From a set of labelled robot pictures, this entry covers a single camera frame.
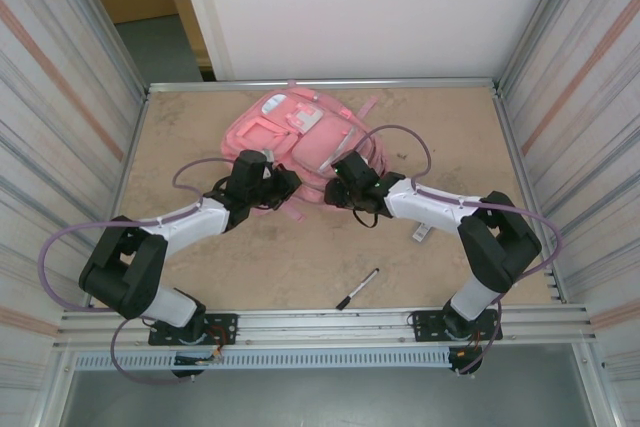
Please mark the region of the pink student backpack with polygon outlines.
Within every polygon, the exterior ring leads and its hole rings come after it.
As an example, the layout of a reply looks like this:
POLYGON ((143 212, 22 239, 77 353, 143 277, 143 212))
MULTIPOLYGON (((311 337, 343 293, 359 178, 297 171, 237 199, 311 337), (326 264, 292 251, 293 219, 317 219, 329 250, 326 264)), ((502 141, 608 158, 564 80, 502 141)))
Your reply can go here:
POLYGON ((377 102, 372 97, 354 112, 328 94, 290 85, 265 94, 238 117, 226 130, 220 150, 228 159, 243 150, 272 150, 275 163, 301 179, 301 187, 281 207, 301 222, 303 204, 323 204, 325 187, 335 177, 331 164, 343 154, 355 149, 378 174, 387 169, 381 139, 366 136, 364 118, 377 102))

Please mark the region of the black white marker pen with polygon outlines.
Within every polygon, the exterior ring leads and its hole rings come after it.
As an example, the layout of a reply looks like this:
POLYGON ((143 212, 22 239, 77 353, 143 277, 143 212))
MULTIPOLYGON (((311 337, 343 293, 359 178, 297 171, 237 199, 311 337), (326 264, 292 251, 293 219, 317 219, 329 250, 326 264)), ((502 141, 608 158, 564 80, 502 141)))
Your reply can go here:
POLYGON ((349 294, 347 294, 335 307, 336 310, 344 310, 352 299, 366 287, 380 272, 379 268, 373 269, 349 294))

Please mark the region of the aluminium table edge bar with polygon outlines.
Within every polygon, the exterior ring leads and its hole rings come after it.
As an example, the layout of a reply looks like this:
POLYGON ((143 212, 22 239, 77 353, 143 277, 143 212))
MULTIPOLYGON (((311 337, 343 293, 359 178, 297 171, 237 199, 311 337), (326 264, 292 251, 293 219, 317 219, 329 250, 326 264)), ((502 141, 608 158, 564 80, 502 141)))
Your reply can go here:
POLYGON ((290 85, 314 90, 386 89, 386 88, 492 88, 494 80, 485 77, 430 77, 395 79, 314 79, 314 80, 249 80, 216 82, 152 83, 150 93, 263 91, 290 85))

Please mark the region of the corrugated translucent side panel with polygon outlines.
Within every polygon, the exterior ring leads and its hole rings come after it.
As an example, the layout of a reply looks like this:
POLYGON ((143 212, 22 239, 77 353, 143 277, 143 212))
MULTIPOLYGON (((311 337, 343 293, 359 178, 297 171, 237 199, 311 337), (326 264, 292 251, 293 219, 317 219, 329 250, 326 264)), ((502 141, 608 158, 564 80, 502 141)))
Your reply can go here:
POLYGON ((0 0, 0 392, 34 391, 61 318, 78 303, 90 232, 111 213, 144 83, 98 0, 0 0))
POLYGON ((540 0, 498 89, 562 293, 640 402, 640 0, 540 0))

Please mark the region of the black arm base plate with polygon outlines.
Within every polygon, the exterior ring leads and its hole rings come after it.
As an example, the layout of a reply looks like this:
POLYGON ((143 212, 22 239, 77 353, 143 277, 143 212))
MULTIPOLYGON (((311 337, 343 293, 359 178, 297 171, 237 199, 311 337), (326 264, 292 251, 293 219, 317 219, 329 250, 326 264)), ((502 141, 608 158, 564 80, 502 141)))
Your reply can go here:
POLYGON ((196 313, 184 327, 155 322, 148 337, 151 346, 234 345, 238 330, 237 314, 196 313))
POLYGON ((416 342, 482 342, 489 341, 494 333, 496 340, 503 338, 496 309, 485 310, 470 328, 456 334, 446 325, 444 313, 438 309, 413 311, 406 322, 413 330, 416 342))

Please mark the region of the white door frame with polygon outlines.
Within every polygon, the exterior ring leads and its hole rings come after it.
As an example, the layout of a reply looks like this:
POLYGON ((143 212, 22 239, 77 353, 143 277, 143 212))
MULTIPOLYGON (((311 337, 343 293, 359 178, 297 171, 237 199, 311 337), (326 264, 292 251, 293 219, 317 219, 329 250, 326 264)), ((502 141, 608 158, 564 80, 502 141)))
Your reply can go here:
POLYGON ((196 59, 208 58, 218 81, 236 79, 215 0, 174 0, 196 59))

